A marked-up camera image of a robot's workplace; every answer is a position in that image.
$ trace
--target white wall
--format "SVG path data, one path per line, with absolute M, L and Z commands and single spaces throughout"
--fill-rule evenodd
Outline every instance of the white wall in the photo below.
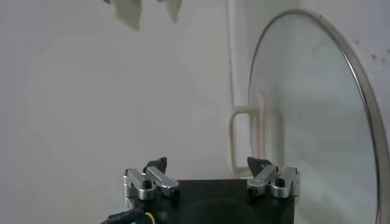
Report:
M 0 223 L 100 223 L 121 174 L 167 156 L 173 178 L 228 178 L 225 1 L 141 31 L 99 0 L 0 2 Z

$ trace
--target yellow wire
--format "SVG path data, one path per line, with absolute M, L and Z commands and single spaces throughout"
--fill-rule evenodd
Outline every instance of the yellow wire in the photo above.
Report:
M 152 213 L 150 213 L 150 212 L 145 212 L 145 215 L 147 215 L 147 216 L 149 216 L 149 218 L 151 218 L 152 224 L 156 224 L 156 220 L 154 219 L 154 216 L 152 215 Z

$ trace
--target black screw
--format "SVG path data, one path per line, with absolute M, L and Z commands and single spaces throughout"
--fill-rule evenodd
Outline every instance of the black screw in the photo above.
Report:
M 276 181 L 275 181 L 275 185 L 276 185 L 277 187 L 285 187 L 285 186 L 286 186 L 286 182 L 285 182 L 283 179 L 278 178 L 278 179 L 276 179 Z
M 150 188 L 152 188 L 152 182 L 150 180 L 146 180 L 146 181 L 142 182 L 142 187 L 144 189 L 150 189 Z

